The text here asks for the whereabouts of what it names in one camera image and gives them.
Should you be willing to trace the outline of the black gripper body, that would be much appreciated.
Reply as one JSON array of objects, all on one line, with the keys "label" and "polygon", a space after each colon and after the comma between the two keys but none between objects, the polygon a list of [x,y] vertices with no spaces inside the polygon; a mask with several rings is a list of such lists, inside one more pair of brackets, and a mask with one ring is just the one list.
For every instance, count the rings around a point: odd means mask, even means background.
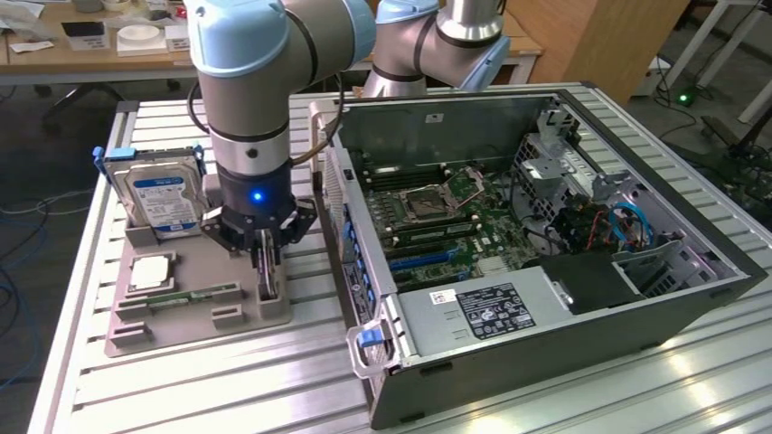
[{"label": "black gripper body", "polygon": [[247,250],[257,243],[259,230],[270,230],[274,249],[282,244],[281,225],[297,209],[293,193],[293,164],[283,163],[263,175],[246,175],[217,164],[222,188],[222,228],[214,240],[227,250]]}]

